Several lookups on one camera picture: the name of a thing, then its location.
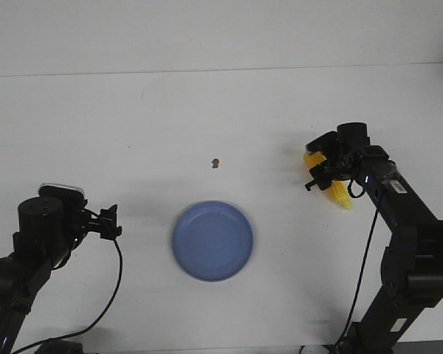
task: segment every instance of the white wall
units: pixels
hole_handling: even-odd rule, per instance
[[[0,75],[443,62],[443,0],[0,1]]]

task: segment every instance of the label sticker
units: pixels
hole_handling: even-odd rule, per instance
[[[391,332],[400,332],[406,321],[407,319],[397,319],[396,323],[394,323],[394,326],[391,328]]]
[[[391,186],[399,194],[407,194],[407,190],[396,179],[391,179]]]

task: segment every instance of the white table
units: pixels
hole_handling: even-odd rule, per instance
[[[353,121],[443,219],[443,64],[0,78],[0,256],[40,183],[78,185],[91,209],[118,203],[124,228],[121,292],[80,338],[87,351],[333,342],[374,208],[305,191],[301,156]],[[224,282],[189,277],[171,253],[177,215],[203,200],[240,207],[255,230],[250,261]],[[389,237],[381,221],[354,320],[380,287]],[[90,234],[38,295],[16,348],[90,324],[116,275],[113,245]],[[431,339],[443,339],[443,301],[402,338]]]

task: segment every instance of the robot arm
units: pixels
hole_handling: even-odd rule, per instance
[[[108,240],[121,235],[116,205],[92,218],[86,203],[79,188],[44,184],[39,197],[19,205],[20,231],[13,235],[13,253],[0,259],[0,354],[11,352],[51,271],[66,263],[88,232]]]
[[[361,322],[353,322],[340,352],[390,354],[425,308],[443,298],[443,221],[427,208],[395,163],[370,145],[366,124],[347,123],[307,145],[326,160],[310,170],[322,190],[332,180],[354,179],[392,232],[381,265],[382,286]]]

